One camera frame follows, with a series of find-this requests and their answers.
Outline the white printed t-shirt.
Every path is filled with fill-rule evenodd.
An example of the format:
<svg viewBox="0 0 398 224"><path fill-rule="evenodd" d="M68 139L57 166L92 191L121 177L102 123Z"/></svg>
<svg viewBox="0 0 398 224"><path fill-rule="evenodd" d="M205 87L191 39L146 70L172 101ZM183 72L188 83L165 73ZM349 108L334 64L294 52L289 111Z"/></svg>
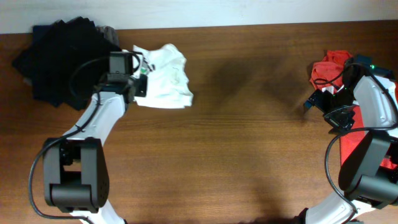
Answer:
<svg viewBox="0 0 398 224"><path fill-rule="evenodd" d="M192 105L193 93L189 90L189 79L185 73L187 59L173 44L165 44L157 50L146 50L134 46L137 54L133 67L134 78L147 78L145 96L136 96L139 106L161 109L184 109Z"/></svg>

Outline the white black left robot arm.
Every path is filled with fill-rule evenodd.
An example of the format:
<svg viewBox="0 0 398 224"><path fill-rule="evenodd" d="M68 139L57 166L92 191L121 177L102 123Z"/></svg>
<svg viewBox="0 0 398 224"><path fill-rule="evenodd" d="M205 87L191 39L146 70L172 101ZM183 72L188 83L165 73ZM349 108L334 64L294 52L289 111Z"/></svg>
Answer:
<svg viewBox="0 0 398 224"><path fill-rule="evenodd" d="M103 146L135 97L147 92L141 52L111 52L86 111L63 136L48 138L36 158L43 160L44 200L62 220L125 223L108 200L109 175Z"/></svg>

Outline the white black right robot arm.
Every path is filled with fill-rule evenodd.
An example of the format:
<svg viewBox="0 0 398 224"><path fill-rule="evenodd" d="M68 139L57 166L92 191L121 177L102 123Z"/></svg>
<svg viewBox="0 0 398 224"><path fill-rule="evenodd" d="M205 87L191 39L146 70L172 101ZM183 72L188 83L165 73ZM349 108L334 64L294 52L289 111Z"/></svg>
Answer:
<svg viewBox="0 0 398 224"><path fill-rule="evenodd" d="M339 77L343 84L336 92L315 90L303 104L305 111L318 108L332 127L334 138L327 146L324 168L333 193L302 210L294 223L356 223L364 213L397 205L397 169L382 166L384 159L397 164L396 78L392 70L363 55L346 60ZM342 161L334 184L329 171L332 146L359 132L364 137Z"/></svg>

